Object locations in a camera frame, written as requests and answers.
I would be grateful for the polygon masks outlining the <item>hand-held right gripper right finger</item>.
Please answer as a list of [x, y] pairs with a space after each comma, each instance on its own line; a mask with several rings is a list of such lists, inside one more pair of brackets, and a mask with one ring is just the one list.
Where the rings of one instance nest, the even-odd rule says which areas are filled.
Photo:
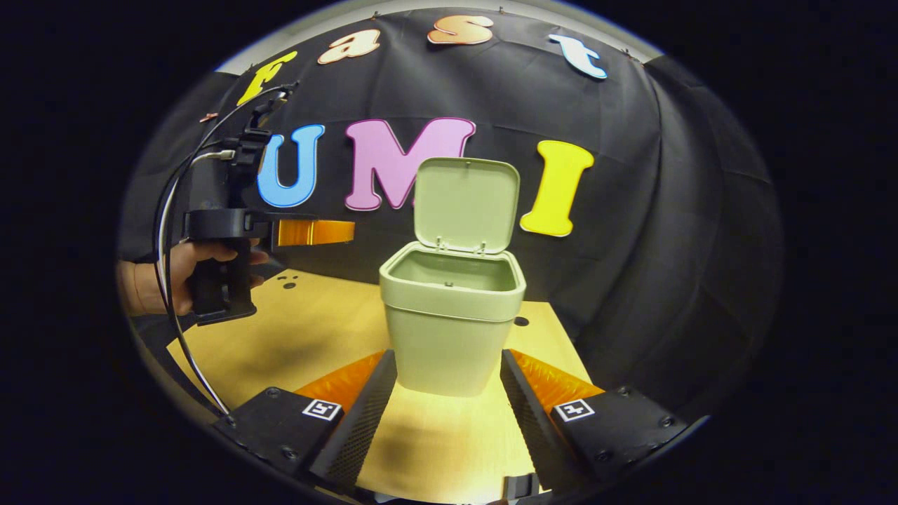
[[541, 485], [603, 488], [651, 466], [692, 435], [690, 422], [631, 386], [602, 390], [504, 349], [500, 379]]

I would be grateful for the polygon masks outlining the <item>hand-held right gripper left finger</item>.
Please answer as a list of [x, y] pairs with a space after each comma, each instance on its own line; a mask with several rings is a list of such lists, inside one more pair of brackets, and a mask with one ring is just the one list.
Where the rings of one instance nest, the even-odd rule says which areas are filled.
[[280, 476], [355, 492], [396, 377], [394, 351], [384, 349], [295, 392], [267, 387], [214, 429]]

